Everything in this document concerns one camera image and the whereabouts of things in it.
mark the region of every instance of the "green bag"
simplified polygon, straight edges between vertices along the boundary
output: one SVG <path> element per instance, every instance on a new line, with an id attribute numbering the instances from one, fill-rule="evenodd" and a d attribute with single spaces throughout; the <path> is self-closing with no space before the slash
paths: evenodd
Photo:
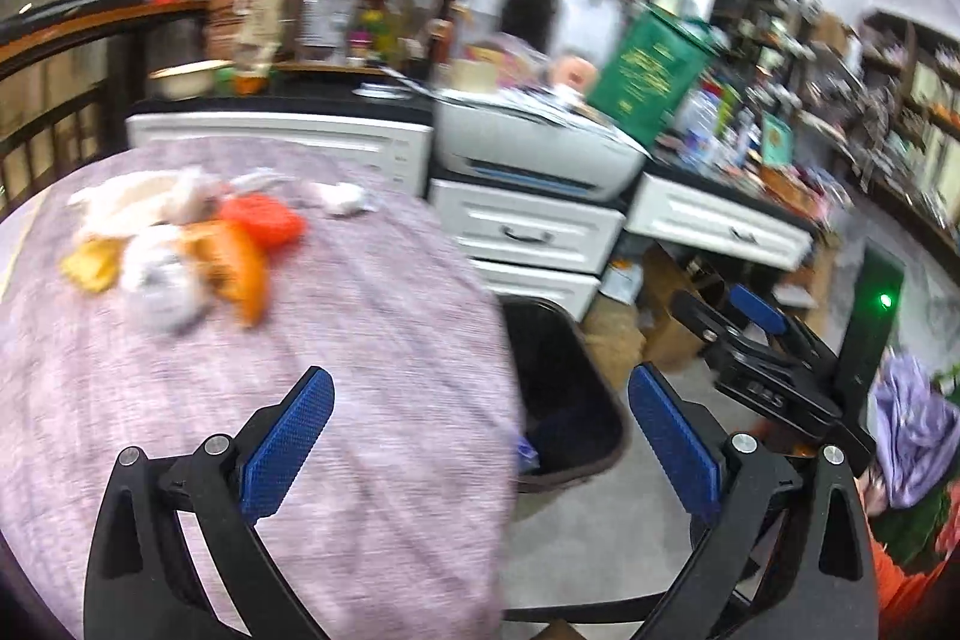
<path id="1" fill-rule="evenodd" d="M 648 7 L 603 69 L 587 104 L 651 148 L 664 130 L 664 114 L 677 108 L 714 55 L 705 23 L 685 23 Z"/>

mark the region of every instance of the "white drawer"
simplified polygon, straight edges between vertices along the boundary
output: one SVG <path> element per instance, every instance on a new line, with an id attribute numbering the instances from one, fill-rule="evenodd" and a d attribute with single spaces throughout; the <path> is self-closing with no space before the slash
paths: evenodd
<path id="1" fill-rule="evenodd" d="M 626 230 L 791 271 L 813 242 L 784 220 L 652 175 L 640 180 Z"/>
<path id="2" fill-rule="evenodd" d="M 433 180 L 443 231 L 470 258 L 597 274 L 623 215 L 570 201 Z"/>
<path id="3" fill-rule="evenodd" d="M 494 293 L 536 296 L 559 304 L 578 323 L 587 314 L 600 280 L 589 274 L 508 266 L 506 263 L 471 261 L 486 286 Z"/>
<path id="4" fill-rule="evenodd" d="M 320 148 L 377 170 L 399 191 L 424 192 L 433 129 L 406 122 L 290 112 L 161 112 L 127 119 L 131 146 L 155 139 L 266 137 Z"/>

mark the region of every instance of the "black trash bin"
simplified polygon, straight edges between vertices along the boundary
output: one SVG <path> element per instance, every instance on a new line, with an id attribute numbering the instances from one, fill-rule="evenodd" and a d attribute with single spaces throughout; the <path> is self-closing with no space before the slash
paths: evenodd
<path id="1" fill-rule="evenodd" d="M 539 469 L 517 490 L 541 493 L 597 475 L 630 441 L 626 410 L 590 360 L 577 325 L 558 305 L 527 296 L 500 304 L 520 378 L 525 434 Z"/>

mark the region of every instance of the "drawer handle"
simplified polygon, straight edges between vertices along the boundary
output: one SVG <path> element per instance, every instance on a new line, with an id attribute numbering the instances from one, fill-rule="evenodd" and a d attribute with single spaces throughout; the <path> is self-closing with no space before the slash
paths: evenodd
<path id="1" fill-rule="evenodd" d="M 733 234 L 735 239 L 739 239 L 741 242 L 747 242 L 747 244 L 757 244 L 757 238 L 753 234 L 747 234 L 744 232 L 737 231 L 736 228 L 731 228 L 730 233 Z"/>
<path id="2" fill-rule="evenodd" d="M 553 235 L 549 231 L 544 231 L 541 237 L 521 237 L 515 234 L 510 226 L 500 226 L 500 232 L 504 237 L 512 239 L 514 242 L 523 242 L 524 244 L 550 244 L 553 242 Z"/>

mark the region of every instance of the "purple tablecloth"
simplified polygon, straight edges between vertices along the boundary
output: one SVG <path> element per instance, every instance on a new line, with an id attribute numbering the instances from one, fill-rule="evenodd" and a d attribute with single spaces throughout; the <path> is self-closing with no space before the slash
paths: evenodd
<path id="1" fill-rule="evenodd" d="M 151 335 L 126 319 L 116 290 L 85 295 L 59 275 L 78 225 L 65 201 L 113 175 L 188 165 L 357 182 L 379 210 L 347 220 L 305 211 L 307 235 L 271 269 L 258 328 L 241 329 L 218 302 L 187 335 Z M 520 402 L 496 300 L 424 203 L 304 145 L 154 143 L 54 186 L 0 311 L 0 530 L 78 637 L 90 536 L 117 453 L 137 444 L 175 456 L 236 432 L 309 365 L 333 376 L 336 408 L 280 512 L 256 527 L 299 598 L 336 640 L 496 631 Z M 227 617 L 192 516 L 184 528 Z"/>

